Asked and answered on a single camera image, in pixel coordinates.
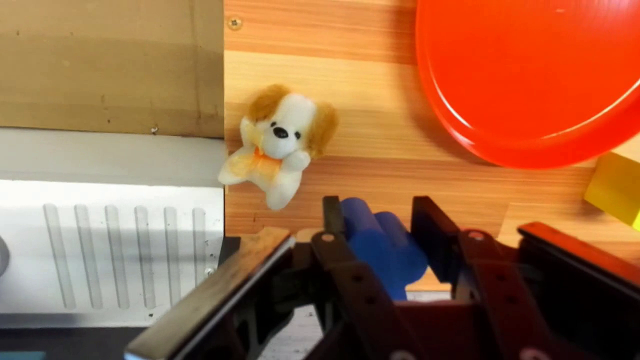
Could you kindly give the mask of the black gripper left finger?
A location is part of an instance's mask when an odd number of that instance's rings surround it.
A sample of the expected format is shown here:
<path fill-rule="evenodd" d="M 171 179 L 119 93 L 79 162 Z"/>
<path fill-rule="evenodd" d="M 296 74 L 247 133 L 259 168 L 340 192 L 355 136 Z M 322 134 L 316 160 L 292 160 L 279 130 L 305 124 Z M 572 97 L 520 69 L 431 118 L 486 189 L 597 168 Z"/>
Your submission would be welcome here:
<path fill-rule="evenodd" d="M 340 202 L 338 197 L 322 200 L 324 228 L 311 237 L 326 293 L 316 304 L 322 338 L 307 360 L 423 360 L 396 301 L 350 250 Z"/>

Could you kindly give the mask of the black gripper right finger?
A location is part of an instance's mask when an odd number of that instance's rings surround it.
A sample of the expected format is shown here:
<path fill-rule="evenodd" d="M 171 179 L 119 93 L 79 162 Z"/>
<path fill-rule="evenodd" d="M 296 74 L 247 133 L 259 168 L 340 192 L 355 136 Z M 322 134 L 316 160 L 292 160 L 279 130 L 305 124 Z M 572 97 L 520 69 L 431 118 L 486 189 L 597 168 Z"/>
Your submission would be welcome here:
<path fill-rule="evenodd" d="M 511 250 L 483 231 L 462 231 L 429 197 L 412 200 L 409 234 L 462 313 L 444 330 L 467 328 L 466 348 L 483 360 L 560 358 Z"/>

